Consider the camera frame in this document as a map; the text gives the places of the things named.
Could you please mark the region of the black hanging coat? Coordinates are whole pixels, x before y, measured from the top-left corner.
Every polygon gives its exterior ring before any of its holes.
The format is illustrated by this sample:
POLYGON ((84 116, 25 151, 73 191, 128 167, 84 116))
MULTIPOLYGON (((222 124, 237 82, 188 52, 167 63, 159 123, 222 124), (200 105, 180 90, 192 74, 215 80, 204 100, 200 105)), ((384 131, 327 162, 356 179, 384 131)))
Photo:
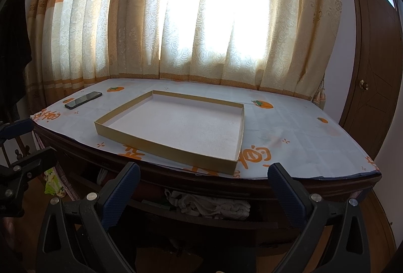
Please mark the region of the black hanging coat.
POLYGON ((1 121, 19 119, 17 103, 26 93, 25 67, 32 61, 25 0, 1 8, 1 121))

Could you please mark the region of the black smartphone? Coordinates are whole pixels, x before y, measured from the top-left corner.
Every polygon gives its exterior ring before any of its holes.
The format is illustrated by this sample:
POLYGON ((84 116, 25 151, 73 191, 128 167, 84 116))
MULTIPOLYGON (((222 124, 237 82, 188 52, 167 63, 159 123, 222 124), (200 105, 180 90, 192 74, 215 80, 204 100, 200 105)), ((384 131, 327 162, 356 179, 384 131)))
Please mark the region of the black smartphone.
POLYGON ((102 92, 90 92, 88 94, 85 94, 83 96, 80 96, 77 99, 74 99, 68 103, 66 103, 64 106, 67 109, 73 110, 85 103, 88 103, 89 101, 95 100, 103 95, 102 92))

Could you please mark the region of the green yellow fabric bag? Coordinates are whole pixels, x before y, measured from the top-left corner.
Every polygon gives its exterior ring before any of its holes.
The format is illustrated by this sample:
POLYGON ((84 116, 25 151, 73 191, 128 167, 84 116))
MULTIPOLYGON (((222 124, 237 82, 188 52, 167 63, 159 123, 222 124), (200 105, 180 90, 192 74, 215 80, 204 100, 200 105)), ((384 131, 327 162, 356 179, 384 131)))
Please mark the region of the green yellow fabric bag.
POLYGON ((48 169, 44 172, 44 180, 46 182, 44 193, 58 197, 65 197, 63 184, 58 178, 55 168, 48 169))

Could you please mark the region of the grey crumpled garment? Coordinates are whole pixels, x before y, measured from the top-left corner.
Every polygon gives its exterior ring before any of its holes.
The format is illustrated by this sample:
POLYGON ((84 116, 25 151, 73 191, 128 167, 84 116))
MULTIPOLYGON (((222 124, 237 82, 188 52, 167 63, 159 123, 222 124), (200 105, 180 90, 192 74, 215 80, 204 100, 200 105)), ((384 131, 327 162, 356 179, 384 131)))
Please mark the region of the grey crumpled garment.
POLYGON ((247 201, 210 198, 175 190, 166 189, 165 196, 171 205, 190 216, 243 219, 249 216, 251 209, 247 201))

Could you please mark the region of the white persimmon print tablecloth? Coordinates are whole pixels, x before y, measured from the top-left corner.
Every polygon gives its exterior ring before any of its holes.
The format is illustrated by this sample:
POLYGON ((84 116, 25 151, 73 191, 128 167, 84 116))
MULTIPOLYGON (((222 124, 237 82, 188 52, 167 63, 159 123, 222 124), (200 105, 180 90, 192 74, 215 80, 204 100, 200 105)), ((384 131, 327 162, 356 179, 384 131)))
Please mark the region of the white persimmon print tablecloth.
POLYGON ((108 79, 60 100, 33 116, 40 126, 93 148, 173 169, 227 178, 262 179, 273 163, 294 178, 351 178, 378 172, 349 134, 313 103, 252 89, 163 79, 108 79), (148 154, 100 136, 94 122, 118 106, 152 90, 241 103, 245 128, 233 174, 200 169, 148 154), (65 104, 88 94, 103 95, 73 110, 65 104))

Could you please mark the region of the brown wooden door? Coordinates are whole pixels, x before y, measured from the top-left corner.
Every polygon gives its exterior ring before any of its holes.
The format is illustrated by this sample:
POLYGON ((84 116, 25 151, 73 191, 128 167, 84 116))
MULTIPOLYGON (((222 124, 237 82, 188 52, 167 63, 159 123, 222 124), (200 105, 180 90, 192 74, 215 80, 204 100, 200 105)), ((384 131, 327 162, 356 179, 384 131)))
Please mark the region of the brown wooden door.
POLYGON ((402 28, 388 0, 354 0, 356 49, 341 127, 376 158, 402 81, 402 28))

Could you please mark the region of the shallow cardboard box tray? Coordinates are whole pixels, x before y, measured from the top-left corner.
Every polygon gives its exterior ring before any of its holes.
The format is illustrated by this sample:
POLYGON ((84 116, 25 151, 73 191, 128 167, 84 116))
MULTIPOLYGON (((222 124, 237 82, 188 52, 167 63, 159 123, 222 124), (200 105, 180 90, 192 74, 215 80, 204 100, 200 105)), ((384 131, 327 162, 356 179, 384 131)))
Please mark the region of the shallow cardboard box tray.
POLYGON ((148 154, 231 175, 245 128, 241 103, 152 90, 95 122, 100 136, 148 154))

